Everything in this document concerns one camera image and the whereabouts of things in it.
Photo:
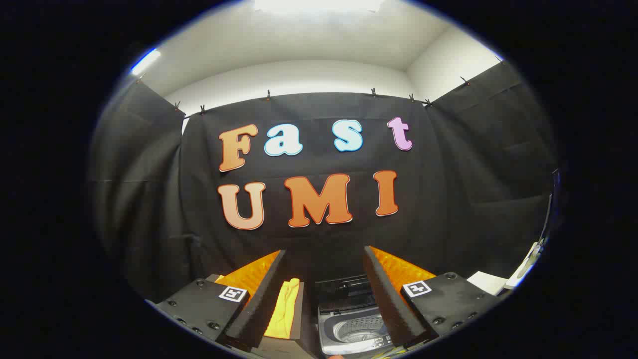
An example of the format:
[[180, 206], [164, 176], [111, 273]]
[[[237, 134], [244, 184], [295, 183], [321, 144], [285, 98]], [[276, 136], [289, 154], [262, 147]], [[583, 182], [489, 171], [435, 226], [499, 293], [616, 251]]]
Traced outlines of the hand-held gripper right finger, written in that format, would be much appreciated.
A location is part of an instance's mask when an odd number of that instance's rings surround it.
[[364, 247], [365, 274], [395, 346], [409, 348], [449, 336], [499, 303], [453, 271], [434, 275], [371, 246]]

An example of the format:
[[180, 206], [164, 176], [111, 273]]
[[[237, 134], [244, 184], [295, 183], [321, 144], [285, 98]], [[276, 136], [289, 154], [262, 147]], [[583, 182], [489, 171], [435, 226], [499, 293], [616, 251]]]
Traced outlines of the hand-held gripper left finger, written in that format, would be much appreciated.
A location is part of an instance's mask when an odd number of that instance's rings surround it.
[[287, 253], [278, 250], [218, 283], [196, 279], [156, 309], [208, 343], [249, 352], [261, 343], [286, 273]]

